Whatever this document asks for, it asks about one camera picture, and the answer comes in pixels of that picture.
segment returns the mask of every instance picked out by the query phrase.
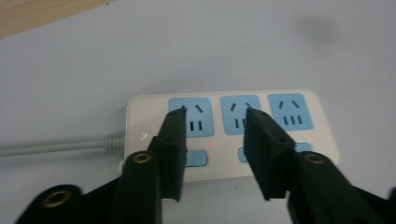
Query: white power strip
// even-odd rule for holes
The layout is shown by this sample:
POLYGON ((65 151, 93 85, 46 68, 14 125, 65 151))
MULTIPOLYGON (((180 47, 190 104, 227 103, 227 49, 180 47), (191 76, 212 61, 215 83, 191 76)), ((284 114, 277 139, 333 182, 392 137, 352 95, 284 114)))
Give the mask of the white power strip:
POLYGON ((185 182, 252 175, 242 149, 247 106, 271 115, 299 143, 297 151, 313 150, 339 161, 319 98, 308 90, 137 96, 128 104, 124 158, 147 150, 166 114, 182 106, 188 108, 185 182))

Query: screw hole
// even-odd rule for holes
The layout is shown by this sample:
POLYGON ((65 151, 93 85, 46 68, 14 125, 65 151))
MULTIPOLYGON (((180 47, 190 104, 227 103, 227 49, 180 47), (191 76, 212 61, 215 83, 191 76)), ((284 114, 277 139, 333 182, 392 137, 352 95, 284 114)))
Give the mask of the screw hole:
POLYGON ((139 154, 134 156, 134 162, 136 163, 145 163, 151 160, 151 156, 149 154, 139 154))
POLYGON ((44 198, 42 204, 44 207, 48 208, 57 207, 69 201, 71 196, 72 193, 69 190, 58 190, 44 198))
POLYGON ((324 162, 323 158, 321 158, 320 156, 314 155, 314 154, 308 154, 305 156, 305 158, 312 162, 312 163, 316 163, 316 164, 321 164, 324 162))

